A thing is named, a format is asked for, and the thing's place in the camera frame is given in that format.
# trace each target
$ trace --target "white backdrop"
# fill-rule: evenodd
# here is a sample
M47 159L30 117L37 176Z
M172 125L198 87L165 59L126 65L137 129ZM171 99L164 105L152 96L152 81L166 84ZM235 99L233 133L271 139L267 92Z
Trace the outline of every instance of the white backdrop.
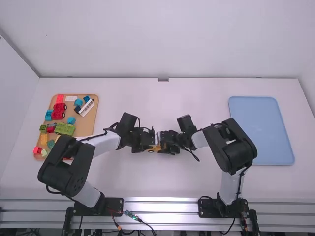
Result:
M0 35L0 179L36 90L38 76Z
M297 77L315 111L315 1L0 0L42 76Z

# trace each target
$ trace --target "blue tray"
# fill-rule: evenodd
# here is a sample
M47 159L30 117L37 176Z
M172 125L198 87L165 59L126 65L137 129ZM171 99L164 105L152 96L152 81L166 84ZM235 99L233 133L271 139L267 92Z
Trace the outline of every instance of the blue tray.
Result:
M293 165L294 155L277 101L272 97L231 97L234 118L257 147L256 165Z

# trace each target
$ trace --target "metal frame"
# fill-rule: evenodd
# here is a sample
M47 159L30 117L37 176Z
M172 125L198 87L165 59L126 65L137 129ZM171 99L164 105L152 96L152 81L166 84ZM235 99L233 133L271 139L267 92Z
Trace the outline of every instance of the metal frame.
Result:
M124 198L124 210L136 213L155 230L227 230L232 219L199 218L197 198ZM62 228L71 200L0 199L0 228ZM251 201L257 211L261 231L315 232L314 201ZM127 216L116 217L123 229L147 230L148 227ZM74 216L72 228L78 228L80 216ZM84 216L83 229L115 229L111 217ZM241 231L239 220L232 231Z

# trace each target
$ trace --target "wooden tray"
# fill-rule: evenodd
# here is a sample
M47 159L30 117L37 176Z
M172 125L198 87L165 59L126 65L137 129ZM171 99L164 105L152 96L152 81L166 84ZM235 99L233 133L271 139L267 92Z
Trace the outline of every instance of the wooden tray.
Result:
M56 103L57 100L57 96L59 94L56 94L55 96L53 96L53 98L51 99L50 105L48 107L48 110L53 110L54 108L54 104ZM95 105L91 108L91 110L84 116L82 117L81 115L77 114L74 111L74 101L65 101L65 97L66 96L78 96L78 99L81 99L83 101L83 105L81 107L84 106L85 102L83 100L83 97L85 96L89 96L90 99L94 99L94 103ZM97 112L97 107L98 107L98 96L95 94L63 94L63 103L65 103L67 105L67 110L64 112L65 113L65 117L63 119L60 120L52 120L52 121L45 121L42 124L52 124L52 123L60 123L60 122L64 122L67 123L67 119L68 117L74 117L76 119L74 125L75 125L75 131L73 136L74 137L80 137L80 136L89 136L93 134L93 129L94 129L94 122L95 122L95 118L96 118L96 112ZM39 131L39 127L41 124L38 124L38 132L39 132L39 137L38 137L38 141L36 146L41 147L43 149L46 149L47 152L50 151L50 149L48 148L47 145L42 145L40 143L40 131ZM56 138L58 137L58 135L56 133L47 133L48 134L48 140L54 140L56 141ZM45 160L45 157L42 157L42 155L40 154L34 154L34 157L36 160L39 161L43 161Z

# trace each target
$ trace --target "black clamp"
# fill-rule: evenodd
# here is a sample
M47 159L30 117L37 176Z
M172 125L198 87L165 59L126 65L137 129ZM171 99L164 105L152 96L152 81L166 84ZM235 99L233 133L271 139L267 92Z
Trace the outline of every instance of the black clamp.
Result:
M68 236L70 232L70 222L73 217L73 207L68 207L65 212L65 220L63 223L63 233L62 236Z
M254 236L260 236L260 230L257 222L257 213L255 210L250 210L250 220L252 222L252 234Z

